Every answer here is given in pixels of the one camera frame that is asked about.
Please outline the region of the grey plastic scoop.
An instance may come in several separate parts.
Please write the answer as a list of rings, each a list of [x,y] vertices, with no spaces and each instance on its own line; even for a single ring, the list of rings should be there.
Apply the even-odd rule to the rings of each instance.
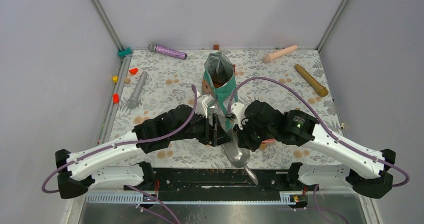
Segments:
[[[227,131],[227,134],[231,138],[231,141],[222,144],[226,157],[234,167],[243,168],[252,182],[257,186],[259,180],[256,174],[248,167],[251,156],[250,150],[238,146],[239,138],[234,130]]]

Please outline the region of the green dog food bag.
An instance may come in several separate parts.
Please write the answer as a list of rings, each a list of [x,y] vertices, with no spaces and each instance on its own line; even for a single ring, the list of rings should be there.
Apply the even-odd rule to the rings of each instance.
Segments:
[[[233,121],[226,118],[227,108],[228,105],[238,101],[237,93],[230,100],[237,86],[235,67],[227,56],[221,52],[215,52],[208,55],[204,70],[201,93],[213,98],[213,102],[208,106],[208,112],[218,114],[221,127],[224,131],[228,131],[232,128]]]

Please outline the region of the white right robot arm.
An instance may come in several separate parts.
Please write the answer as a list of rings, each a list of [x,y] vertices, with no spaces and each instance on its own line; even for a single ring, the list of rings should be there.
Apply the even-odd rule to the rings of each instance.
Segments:
[[[363,147],[339,134],[328,131],[317,118],[300,110],[280,112],[268,103],[254,101],[248,106],[234,103],[230,108],[236,124],[238,146],[256,151],[262,141],[274,139],[286,145],[313,149],[339,162],[338,165],[292,163],[286,183],[293,190],[306,186],[351,187],[356,193],[380,199],[393,188],[388,173],[396,154]]]

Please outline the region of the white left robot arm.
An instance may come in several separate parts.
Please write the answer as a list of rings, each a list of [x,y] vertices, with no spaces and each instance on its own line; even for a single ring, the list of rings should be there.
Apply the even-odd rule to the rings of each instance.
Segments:
[[[210,146],[232,141],[218,118],[210,118],[207,112],[199,113],[195,108],[179,105],[97,147],[75,153],[66,149],[56,151],[59,195],[62,199],[72,199],[91,189],[110,190],[126,185],[148,190],[155,184],[149,163],[141,162],[127,167],[114,167],[112,164],[166,149],[172,141],[190,139]]]

